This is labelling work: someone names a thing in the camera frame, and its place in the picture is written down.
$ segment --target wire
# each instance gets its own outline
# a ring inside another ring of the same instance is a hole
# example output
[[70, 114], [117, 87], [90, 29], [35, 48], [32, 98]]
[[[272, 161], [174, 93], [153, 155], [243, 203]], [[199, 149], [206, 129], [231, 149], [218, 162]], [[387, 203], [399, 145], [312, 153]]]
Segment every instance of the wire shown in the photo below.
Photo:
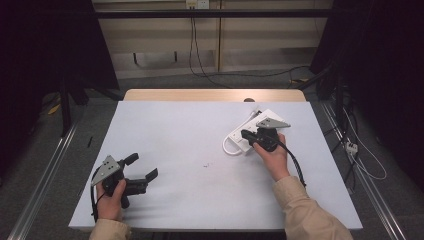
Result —
[[227, 136], [226, 138], [224, 138], [224, 141], [222, 141], [222, 149], [224, 150], [224, 152], [227, 155], [230, 155], [230, 156], [238, 156], [238, 155], [240, 155], [243, 152], [240, 149], [237, 152], [230, 152], [230, 151], [227, 150], [227, 148], [225, 147], [225, 144], [227, 143], [228, 138], [229, 138], [229, 136]]
[[[344, 152], [346, 154], [347, 159], [349, 159], [349, 155], [348, 155], [347, 151], [344, 151]], [[353, 178], [352, 190], [355, 190], [355, 187], [356, 187], [356, 176], [355, 176], [355, 172], [354, 172], [355, 171], [354, 166], [355, 166], [356, 162], [358, 161], [358, 156], [359, 156], [359, 152], [357, 152], [355, 154], [355, 157], [354, 158], [355, 158], [356, 161], [349, 162], [350, 163], [349, 170], [348, 170], [346, 176], [343, 178], [343, 182], [346, 184], [347, 179], [349, 178], [350, 174], [353, 172], [353, 174], [352, 174], [352, 178]]]
[[[316, 0], [314, 0], [314, 6], [313, 6], [314, 10], [316, 7], [315, 5], [316, 5]], [[315, 30], [317, 31], [318, 39], [321, 39], [321, 34], [319, 34], [318, 25], [317, 25], [317, 18], [314, 18], [314, 22], [315, 22]]]
[[100, 201], [100, 199], [102, 199], [102, 197], [103, 197], [105, 194], [106, 194], [106, 192], [104, 192], [102, 195], [100, 195], [100, 197], [97, 199], [97, 202], [99, 202], [99, 201]]
[[332, 129], [328, 129], [327, 131], [324, 131], [322, 134], [324, 136], [327, 136], [328, 134], [330, 134], [331, 132], [333, 132], [334, 130], [336, 130], [338, 128], [338, 126], [333, 127]]
[[353, 129], [353, 124], [352, 124], [352, 122], [350, 121], [350, 118], [349, 118], [349, 115], [347, 114], [347, 112], [346, 112], [346, 110], [343, 108], [343, 111], [344, 111], [344, 113], [346, 114], [346, 116], [347, 116], [347, 120], [349, 121], [349, 124], [350, 124], [350, 126], [352, 127], [352, 130], [353, 130], [353, 133], [355, 134], [355, 136], [357, 137], [357, 139], [358, 139], [358, 141], [359, 141], [359, 143], [361, 143], [361, 145], [371, 154], [371, 156], [373, 156], [374, 157], [374, 159], [377, 161], [377, 163], [381, 166], [381, 168], [383, 169], [383, 171], [384, 171], [384, 176], [383, 177], [376, 177], [376, 176], [374, 176], [373, 174], [371, 174], [371, 173], [369, 173], [366, 169], [365, 169], [365, 167], [362, 165], [362, 164], [360, 164], [356, 159], [355, 159], [355, 157], [350, 153], [350, 155], [352, 156], [352, 159], [353, 159], [353, 161], [354, 162], [356, 162], [356, 164], [358, 164], [358, 167], [362, 170], [362, 171], [364, 171], [368, 176], [370, 176], [370, 177], [372, 177], [372, 178], [374, 178], [374, 179], [376, 179], [376, 180], [383, 180], [383, 179], [386, 179], [386, 177], [387, 177], [387, 172], [386, 172], [386, 169], [384, 168], [384, 166], [383, 166], [383, 164], [381, 164], [381, 162], [378, 160], [378, 158], [365, 146], [365, 144], [361, 141], [361, 139], [359, 138], [359, 136], [357, 135], [357, 133], [356, 133], [356, 131]]
[[302, 169], [300, 168], [299, 162], [297, 161], [297, 159], [293, 155], [293, 153], [290, 152], [290, 150], [287, 148], [287, 146], [284, 143], [282, 143], [280, 140], [276, 140], [276, 139], [269, 137], [267, 135], [264, 135], [264, 137], [267, 138], [268, 140], [276, 142], [279, 146], [281, 146], [284, 150], [287, 151], [287, 153], [290, 155], [290, 157], [293, 160], [294, 166], [296, 167], [297, 175], [299, 175], [300, 182], [303, 184], [304, 187], [306, 187], [305, 180], [303, 179]]
[[[200, 69], [202, 70], [203, 75], [199, 75], [197, 73], [195, 73], [193, 71], [193, 68], [191, 66], [191, 52], [193, 51], [193, 39], [195, 41], [196, 44], [196, 52], [197, 52], [197, 59], [199, 61], [200, 64]], [[209, 82], [211, 82], [212, 84], [215, 84], [217, 86], [221, 86], [224, 88], [229, 88], [231, 89], [231, 87], [224, 85], [224, 84], [220, 84], [217, 82], [212, 81], [212, 79], [209, 78], [209, 76], [205, 73], [205, 71], [203, 70], [203, 66], [202, 66], [202, 62], [200, 61], [200, 55], [199, 55], [199, 46], [197, 44], [197, 30], [196, 30], [196, 20], [194, 18], [191, 18], [191, 44], [190, 44], [190, 57], [189, 57], [189, 65], [190, 65], [190, 70], [191, 72], [198, 77], [206, 77], [206, 79], [208, 79]]]
[[[91, 177], [91, 181], [93, 181], [94, 176], [96, 176], [96, 173], [99, 171], [99, 169], [100, 169], [100, 167], [97, 168], [94, 171], [93, 176]], [[90, 198], [91, 198], [91, 208], [93, 210], [93, 212], [91, 213], [91, 215], [94, 218], [94, 222], [97, 222], [97, 219], [99, 218], [99, 212], [97, 211], [97, 202], [94, 201], [94, 187], [93, 186], [90, 186]]]
[[337, 142], [337, 144], [336, 144], [336, 146], [334, 146], [333, 147], [333, 149], [331, 149], [331, 153], [334, 153], [335, 151], [336, 151], [336, 149], [341, 145], [341, 144], [343, 144], [343, 143], [345, 143], [345, 138], [346, 138], [346, 136], [347, 136], [347, 128], [345, 128], [346, 130], [344, 130], [342, 133], [341, 133], [341, 139]]
[[[199, 65], [200, 65], [200, 69], [201, 69], [201, 71], [202, 71], [203, 74], [195, 73], [194, 70], [193, 70], [193, 67], [191, 65], [191, 54], [192, 54], [192, 51], [193, 51], [193, 41], [195, 42], [197, 59], [198, 59], [198, 62], [199, 62]], [[261, 75], [256, 75], [256, 74], [242, 74], [242, 73], [214, 73], [214, 74], [206, 74], [205, 71], [204, 71], [204, 69], [203, 69], [202, 62], [200, 60], [199, 47], [198, 47], [198, 43], [197, 43], [196, 20], [194, 18], [191, 18], [191, 44], [190, 44], [189, 65], [190, 65], [190, 71], [192, 72], [193, 75], [198, 76], [198, 77], [206, 77], [209, 80], [209, 82], [211, 82], [213, 84], [216, 84], [216, 85], [219, 85], [221, 87], [225, 87], [225, 88], [231, 88], [231, 87], [226, 86], [224, 84], [220, 84], [220, 83], [214, 82], [209, 77], [214, 77], [214, 76], [242, 76], [242, 77], [259, 77], [259, 78], [261, 78], [261, 77], [278, 76], [278, 75], [283, 75], [285, 73], [289, 73], [290, 74], [290, 85], [289, 85], [288, 88], [290, 88], [290, 86], [291, 86], [291, 80], [292, 80], [291, 72], [293, 70], [296, 70], [296, 69], [309, 68], [310, 67], [310, 66], [303, 65], [303, 66], [293, 67], [293, 68], [291, 68], [289, 70], [285, 70], [285, 71], [278, 72], [278, 73], [261, 74]]]
[[292, 78], [292, 76], [291, 76], [291, 71], [289, 71], [289, 86], [287, 86], [287, 89], [290, 89], [290, 87], [291, 87], [291, 84], [293, 83], [293, 78]]

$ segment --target black cable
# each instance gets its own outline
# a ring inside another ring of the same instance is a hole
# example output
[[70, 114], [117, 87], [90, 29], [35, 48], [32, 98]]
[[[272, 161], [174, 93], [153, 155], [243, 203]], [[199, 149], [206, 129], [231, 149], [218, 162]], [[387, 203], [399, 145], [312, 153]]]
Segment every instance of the black cable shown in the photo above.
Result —
[[99, 202], [99, 200], [100, 199], [102, 199], [102, 197], [104, 196], [106, 194], [106, 192], [104, 192], [98, 199], [97, 199], [97, 202]]
[[[96, 176], [96, 173], [98, 171], [99, 171], [99, 168], [97, 168], [96, 171], [94, 171], [93, 176], [91, 177], [91, 181], [93, 181], [94, 176]], [[93, 209], [93, 213], [91, 215], [94, 218], [94, 222], [97, 222], [97, 219], [99, 218], [99, 212], [97, 211], [97, 202], [94, 201], [94, 187], [93, 186], [90, 186], [90, 197], [91, 197], [91, 208]]]
[[267, 138], [268, 140], [271, 140], [273, 142], [276, 142], [279, 146], [281, 146], [284, 150], [287, 151], [287, 153], [290, 155], [290, 157], [293, 160], [294, 166], [296, 167], [296, 171], [297, 171], [297, 175], [299, 175], [299, 180], [302, 183], [302, 185], [304, 187], [306, 187], [306, 183], [305, 180], [303, 179], [303, 174], [302, 174], [302, 169], [300, 168], [299, 162], [297, 161], [296, 157], [293, 155], [292, 152], [290, 152], [290, 150], [287, 148], [287, 146], [282, 143], [280, 140], [274, 139], [272, 137], [269, 137], [267, 135], [264, 135], [265, 138]]
[[289, 86], [287, 86], [287, 89], [290, 89], [290, 87], [291, 87], [291, 84], [293, 83], [293, 78], [292, 78], [292, 76], [291, 76], [291, 71], [289, 71]]
[[[196, 44], [196, 52], [197, 52], [197, 59], [198, 62], [200, 64], [200, 69], [202, 70], [203, 75], [195, 73], [193, 71], [192, 65], [191, 65], [191, 53], [193, 51], [193, 40]], [[263, 75], [256, 75], [256, 74], [241, 74], [241, 73], [214, 73], [214, 74], [206, 74], [205, 71], [203, 70], [203, 66], [202, 66], [202, 62], [200, 61], [200, 56], [199, 56], [199, 47], [198, 47], [198, 43], [197, 43], [197, 29], [196, 29], [196, 20], [194, 18], [191, 19], [191, 44], [190, 44], [190, 55], [189, 55], [189, 65], [190, 65], [190, 70], [193, 73], [193, 75], [198, 76], [198, 77], [206, 77], [208, 78], [208, 80], [216, 85], [219, 85], [221, 87], [226, 87], [226, 88], [230, 88], [229, 86], [223, 85], [223, 84], [219, 84], [216, 82], [213, 82], [211, 79], [209, 79], [209, 77], [213, 77], [213, 76], [242, 76], [242, 77], [272, 77], [272, 76], [278, 76], [278, 75], [282, 75], [285, 73], [289, 73], [290, 74], [290, 84], [291, 84], [291, 72], [293, 70], [296, 69], [300, 69], [300, 68], [309, 68], [309, 66], [297, 66], [297, 67], [293, 67], [289, 70], [285, 70], [282, 72], [278, 72], [278, 73], [271, 73], [271, 74], [263, 74]]]
[[[195, 73], [195, 72], [193, 71], [192, 66], [191, 66], [191, 52], [193, 51], [193, 39], [194, 39], [195, 44], [196, 44], [197, 59], [198, 59], [198, 61], [199, 61], [200, 69], [202, 70], [203, 75], [199, 75], [199, 74]], [[198, 76], [198, 77], [206, 77], [206, 79], [208, 79], [208, 81], [209, 81], [210, 83], [214, 84], [214, 85], [217, 85], [217, 86], [221, 86], [221, 87], [224, 87], [224, 88], [231, 89], [231, 87], [229, 87], [229, 86], [227, 86], [227, 85], [220, 84], [220, 83], [217, 83], [217, 82], [212, 81], [212, 79], [210, 79], [210, 78], [209, 78], [209, 76], [208, 76], [208, 75], [206, 75], [205, 71], [203, 70], [202, 62], [200, 61], [200, 56], [199, 56], [199, 47], [198, 47], [198, 44], [197, 44], [196, 20], [195, 20], [194, 18], [191, 18], [191, 44], [190, 44], [189, 65], [190, 65], [190, 70], [191, 70], [191, 72], [192, 72], [195, 76]]]
[[346, 135], [347, 135], [347, 129], [344, 130], [341, 134], [342, 134], [342, 136], [341, 136], [342, 138], [337, 142], [337, 145], [333, 147], [333, 149], [331, 150], [331, 153], [334, 153], [336, 151], [336, 149], [340, 146], [340, 144], [345, 143], [345, 138], [346, 138]]
[[324, 136], [327, 136], [328, 134], [330, 134], [331, 132], [333, 132], [336, 128], [338, 128], [338, 126], [335, 126], [332, 129], [328, 129], [327, 131], [324, 131], [322, 134]]
[[343, 104], [343, 108], [344, 108], [344, 111], [346, 111], [346, 115], [345, 114], [343, 114], [343, 119], [346, 119], [346, 120], [344, 120], [343, 121], [343, 124], [344, 124], [344, 126], [342, 126], [344, 129], [342, 129], [342, 139], [338, 142], [338, 144], [336, 145], [336, 147], [334, 147], [333, 148], [333, 150], [331, 151], [331, 153], [333, 153], [334, 151], [335, 151], [335, 149], [341, 144], [341, 143], [344, 143], [345, 142], [345, 138], [347, 137], [347, 132], [348, 132], [348, 129], [349, 129], [349, 127], [350, 127], [350, 125], [348, 124], [348, 119], [347, 118], [349, 118], [350, 116], [352, 116], [353, 117], [353, 119], [354, 119], [354, 121], [355, 121], [355, 125], [354, 125], [354, 128], [352, 129], [352, 131], [354, 131], [356, 134], [355, 134], [355, 141], [354, 141], [354, 143], [358, 146], [358, 151], [356, 152], [356, 154], [355, 154], [355, 156], [354, 156], [354, 158], [355, 158], [355, 161], [353, 161], [353, 162], [351, 162], [350, 161], [350, 159], [349, 159], [349, 155], [348, 155], [348, 153], [347, 153], [347, 151], [345, 150], [344, 152], [345, 152], [345, 155], [346, 155], [346, 157], [347, 157], [347, 160], [349, 161], [349, 170], [348, 170], [348, 172], [347, 172], [347, 174], [345, 175], [345, 177], [343, 178], [343, 182], [346, 184], [347, 183], [347, 180], [348, 180], [348, 178], [349, 178], [349, 176], [350, 176], [350, 174], [351, 173], [353, 173], [352, 174], [352, 177], [353, 177], [353, 186], [352, 186], [352, 190], [355, 190], [355, 188], [356, 188], [356, 176], [355, 176], [355, 172], [354, 172], [354, 166], [355, 166], [355, 164], [356, 164], [356, 161], [358, 160], [358, 157], [359, 157], [359, 144], [358, 144], [358, 137], [357, 137], [357, 135], [358, 135], [358, 121], [357, 121], [357, 119], [356, 119], [356, 116], [355, 116], [355, 114], [353, 113], [353, 109], [354, 109], [354, 101], [353, 101], [353, 99], [352, 99], [352, 96], [351, 95], [344, 95], [343, 96], [344, 98], [345, 97], [348, 97], [349, 99], [348, 99], [348, 104], [347, 105], [345, 105], [345, 104]]

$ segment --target sleeve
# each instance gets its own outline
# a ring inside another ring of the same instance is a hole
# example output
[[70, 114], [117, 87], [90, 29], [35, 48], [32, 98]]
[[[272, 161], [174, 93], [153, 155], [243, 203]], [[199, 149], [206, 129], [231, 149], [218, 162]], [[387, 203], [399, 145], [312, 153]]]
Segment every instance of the sleeve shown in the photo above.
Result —
[[273, 190], [286, 214], [287, 239], [353, 239], [336, 217], [309, 198], [297, 177], [279, 180]]
[[94, 226], [93, 231], [91, 232], [90, 239], [129, 239], [131, 236], [131, 228], [125, 223], [118, 221], [108, 220], [108, 219], [99, 219]]

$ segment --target white table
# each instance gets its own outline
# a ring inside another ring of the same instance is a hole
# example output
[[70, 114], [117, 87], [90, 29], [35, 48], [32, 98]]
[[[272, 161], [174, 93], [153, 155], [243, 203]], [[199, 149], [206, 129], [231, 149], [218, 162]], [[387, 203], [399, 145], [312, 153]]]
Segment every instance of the white table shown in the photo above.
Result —
[[[130, 196], [124, 222], [146, 231], [276, 231], [284, 215], [272, 193], [273, 180], [260, 157], [228, 156], [224, 137], [257, 106], [271, 109], [291, 128], [281, 130], [301, 165], [308, 194], [349, 229], [362, 228], [340, 173], [308, 102], [123, 101], [93, 171], [107, 155], [116, 160], [137, 152], [125, 168], [130, 179], [158, 168], [144, 195]], [[297, 174], [289, 161], [292, 174]], [[89, 182], [69, 224], [91, 230]]]

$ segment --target metal rail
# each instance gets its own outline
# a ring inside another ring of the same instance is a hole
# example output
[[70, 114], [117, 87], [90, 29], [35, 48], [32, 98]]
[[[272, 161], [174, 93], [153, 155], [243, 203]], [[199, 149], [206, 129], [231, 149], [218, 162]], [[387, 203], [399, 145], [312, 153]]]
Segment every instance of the metal rail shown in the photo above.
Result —
[[75, 134], [78, 122], [81, 120], [85, 106], [81, 107], [81, 112], [78, 112], [74, 123], [71, 125], [68, 133], [60, 138], [59, 143], [56, 147], [56, 150], [53, 156], [50, 159], [46, 169], [44, 170], [43, 176], [37, 184], [37, 187], [34, 189], [30, 200], [26, 204], [24, 210], [19, 216], [15, 226], [10, 233], [8, 240], [23, 240], [27, 237], [28, 232], [34, 222], [35, 217], [37, 216], [38, 210], [40, 209], [44, 198], [49, 190], [51, 183], [56, 175], [57, 170], [59, 169], [60, 163], [65, 156], [66, 150], [69, 147], [69, 144], [72, 141], [72, 138]]
[[41, 10], [41, 16], [59, 18], [328, 18], [357, 14], [348, 10], [333, 9], [205, 9], [205, 10], [98, 10], [95, 12]]
[[[337, 122], [334, 119], [335, 112], [331, 106], [327, 106], [325, 103], [321, 103], [321, 106], [327, 115], [327, 118], [331, 124], [331, 126], [336, 131], [336, 136], [339, 139], [339, 141], [342, 140], [342, 133], [340, 132], [339, 128], [337, 127]], [[351, 155], [349, 155], [349, 161], [352, 164], [354, 159]], [[357, 162], [362, 165], [362, 167], [365, 169], [364, 164], [362, 163], [362, 160], [358, 158]], [[365, 189], [365, 192], [367, 193], [368, 197], [370, 198], [371, 203], [373, 204], [377, 215], [380, 217], [381, 222], [383, 223], [384, 227], [386, 228], [387, 233], [389, 234], [390, 238], [393, 240], [400, 240], [400, 239], [407, 239], [406, 235], [404, 234], [400, 224], [398, 223], [396, 216], [393, 214], [392, 210], [390, 209], [389, 205], [387, 204], [386, 200], [384, 200], [383, 195], [378, 190], [377, 186], [375, 185], [373, 179], [368, 176], [368, 174], [364, 173], [358, 165], [355, 165], [356, 171], [353, 173], [357, 173], [357, 176], [359, 180], [362, 183], [362, 186]]]

